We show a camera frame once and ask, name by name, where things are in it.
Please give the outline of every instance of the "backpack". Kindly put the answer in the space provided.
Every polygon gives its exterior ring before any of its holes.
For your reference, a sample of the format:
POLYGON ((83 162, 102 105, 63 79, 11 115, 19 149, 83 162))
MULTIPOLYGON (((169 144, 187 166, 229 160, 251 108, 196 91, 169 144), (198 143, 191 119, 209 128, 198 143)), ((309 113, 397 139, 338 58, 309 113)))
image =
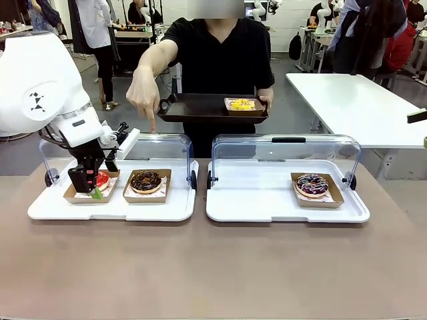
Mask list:
POLYGON ((289 44, 289 58, 291 58, 292 60, 298 60, 301 55, 301 48, 301 37, 300 34, 297 33, 289 44))

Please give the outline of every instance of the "food box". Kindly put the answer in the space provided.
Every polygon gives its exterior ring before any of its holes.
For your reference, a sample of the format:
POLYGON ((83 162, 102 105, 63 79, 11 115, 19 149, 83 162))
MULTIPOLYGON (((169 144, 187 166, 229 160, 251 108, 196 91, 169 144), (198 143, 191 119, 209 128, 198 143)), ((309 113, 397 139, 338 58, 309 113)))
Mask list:
POLYGON ((255 106, 252 110, 233 110, 232 103, 233 101, 241 100, 241 98, 225 98, 224 102, 226 104, 226 108, 228 111, 228 115, 237 116, 237 117, 261 117, 264 111, 266 110, 266 106, 262 105, 261 101, 258 99, 244 99, 254 102, 255 106))
POLYGON ((165 203, 167 199, 167 194, 169 193, 169 185, 171 183, 171 169, 140 169, 133 170, 129 179, 127 180, 125 189, 123 190, 123 197, 128 203, 165 203), (130 183, 133 176, 142 171, 154 171, 156 172, 162 180, 161 187, 154 193, 149 195, 141 195, 132 190, 130 183))
POLYGON ((338 186, 335 184, 335 181, 329 174, 323 173, 310 174, 319 175, 328 182, 328 192, 326 193, 325 198, 322 197, 317 199, 310 199, 304 197, 300 192, 298 192, 296 181, 299 177, 306 174, 307 173, 291 173, 292 187, 294 188, 295 196, 300 207, 337 209, 344 203, 344 198, 342 197, 340 188, 338 188, 338 186))
POLYGON ((66 192, 64 193, 64 198, 65 200, 67 200, 68 202, 74 204, 74 205, 78 205, 78 204, 101 204, 101 203, 109 203, 111 197, 113 196, 114 190, 117 187, 118 184, 118 180, 120 177, 120 170, 118 172, 110 172, 108 170, 99 170, 102 171, 106 174, 109 175, 110 178, 110 186, 102 191, 102 194, 107 194, 106 196, 102 197, 101 199, 94 199, 90 196, 87 197, 76 197, 77 192, 73 186, 73 184, 71 184, 69 186, 69 188, 66 190, 66 192))

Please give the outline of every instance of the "cardboard box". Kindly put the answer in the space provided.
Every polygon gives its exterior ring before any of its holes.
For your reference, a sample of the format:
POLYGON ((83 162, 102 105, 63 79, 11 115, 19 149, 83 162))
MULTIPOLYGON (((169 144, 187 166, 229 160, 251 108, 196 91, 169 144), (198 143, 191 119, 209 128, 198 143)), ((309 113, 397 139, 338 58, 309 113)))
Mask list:
POLYGON ((171 169, 140 169, 140 170, 133 170, 131 175, 129 176, 129 179, 127 180, 125 189, 123 190, 123 197, 128 203, 165 203, 167 199, 167 194, 169 193, 169 185, 171 183, 171 176, 172 176, 172 170, 171 169), (156 197, 156 198, 150 198, 150 197, 142 197, 142 198, 133 198, 133 197, 126 197, 125 193, 127 188, 129 187, 129 184, 131 183, 131 180, 133 176, 141 171, 154 171, 158 173, 158 175, 161 178, 167 177, 166 182, 166 195, 164 197, 156 197))
POLYGON ((344 203, 344 198, 342 197, 340 189, 335 184, 335 181, 332 179, 330 175, 323 174, 323 173, 310 173, 310 174, 319 175, 320 177, 324 178, 328 182, 328 187, 329 187, 328 190, 334 202, 308 201, 308 200, 300 199, 298 197, 299 192, 297 190, 296 181, 299 177, 306 174, 307 173, 291 173, 292 186, 294 187, 295 196, 298 201, 298 205, 300 205, 300 207, 337 209, 344 203))
POLYGON ((247 99, 250 101, 253 101, 255 103, 255 110, 231 110, 230 109, 230 103, 232 100, 241 99, 241 98, 225 98, 224 103, 226 104, 226 108, 228 111, 228 115, 234 116, 234 117, 261 117, 264 114, 264 111, 266 110, 266 106, 262 105, 260 100, 258 99, 247 99))
MULTIPOLYGON (((118 178, 120 177, 120 170, 118 172, 110 172, 108 170, 99 170, 109 175, 110 178, 118 178)), ((64 193, 64 198, 68 202, 79 205, 79 204, 100 204, 100 203, 109 203, 111 197, 113 196, 114 190, 117 187, 119 180, 114 183, 113 188, 111 189, 108 197, 104 197, 102 199, 93 199, 93 198, 75 198, 75 194, 77 193, 73 184, 69 186, 69 188, 64 193)))

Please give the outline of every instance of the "laboratory room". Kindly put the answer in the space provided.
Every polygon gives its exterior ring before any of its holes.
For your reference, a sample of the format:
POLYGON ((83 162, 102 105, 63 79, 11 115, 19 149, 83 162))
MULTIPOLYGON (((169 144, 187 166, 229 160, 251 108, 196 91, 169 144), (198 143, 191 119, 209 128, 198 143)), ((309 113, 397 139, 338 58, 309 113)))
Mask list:
POLYGON ((427 318, 427 0, 1 0, 0 319, 427 318))

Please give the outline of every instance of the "donut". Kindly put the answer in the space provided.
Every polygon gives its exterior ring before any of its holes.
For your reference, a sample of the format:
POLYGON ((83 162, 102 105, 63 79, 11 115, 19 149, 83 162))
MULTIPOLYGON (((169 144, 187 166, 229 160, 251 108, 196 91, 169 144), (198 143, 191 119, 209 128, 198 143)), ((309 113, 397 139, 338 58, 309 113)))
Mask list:
POLYGON ((96 179, 96 186, 100 191, 107 189, 109 185, 109 175, 105 172, 99 171, 96 179))
POLYGON ((148 195, 156 192, 161 185, 161 178, 154 171, 141 171, 131 179, 131 188, 136 193, 148 195))
POLYGON ((296 186, 299 193, 309 198, 321 198, 328 190, 328 182, 319 175, 307 174, 298 177, 296 186))

